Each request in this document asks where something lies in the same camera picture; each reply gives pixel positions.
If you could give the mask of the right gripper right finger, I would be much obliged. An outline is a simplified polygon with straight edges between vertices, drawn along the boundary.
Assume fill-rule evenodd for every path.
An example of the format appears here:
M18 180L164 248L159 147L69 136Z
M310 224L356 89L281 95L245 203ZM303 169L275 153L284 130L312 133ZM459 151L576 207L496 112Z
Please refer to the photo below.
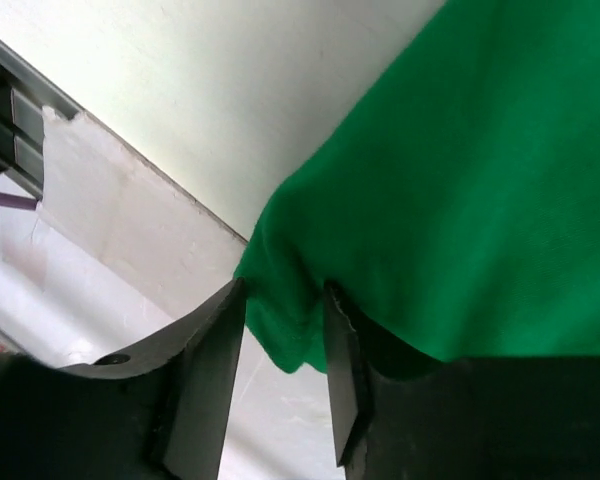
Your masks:
M324 289L337 464L349 479L600 479L600 357L437 361Z

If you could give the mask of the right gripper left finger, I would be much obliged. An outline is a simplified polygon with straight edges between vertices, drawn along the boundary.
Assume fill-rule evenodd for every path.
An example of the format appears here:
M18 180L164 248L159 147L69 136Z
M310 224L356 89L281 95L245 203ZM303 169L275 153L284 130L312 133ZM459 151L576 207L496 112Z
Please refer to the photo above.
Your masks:
M234 280L92 364L0 353L0 479L214 479L245 318Z

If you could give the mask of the green t shirt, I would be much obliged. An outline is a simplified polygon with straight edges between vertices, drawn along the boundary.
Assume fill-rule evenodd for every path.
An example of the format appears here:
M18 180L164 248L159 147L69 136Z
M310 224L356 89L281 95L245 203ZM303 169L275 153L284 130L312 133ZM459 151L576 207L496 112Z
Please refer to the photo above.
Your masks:
M438 360L600 355L600 1L449 1L274 192L236 271L273 363L322 288Z

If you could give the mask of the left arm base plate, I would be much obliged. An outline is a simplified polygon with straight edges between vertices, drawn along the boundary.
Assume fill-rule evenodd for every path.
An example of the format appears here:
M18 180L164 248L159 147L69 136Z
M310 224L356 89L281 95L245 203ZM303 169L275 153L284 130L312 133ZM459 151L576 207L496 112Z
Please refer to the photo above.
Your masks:
M43 142L40 105L0 65L0 175L37 199L44 182Z

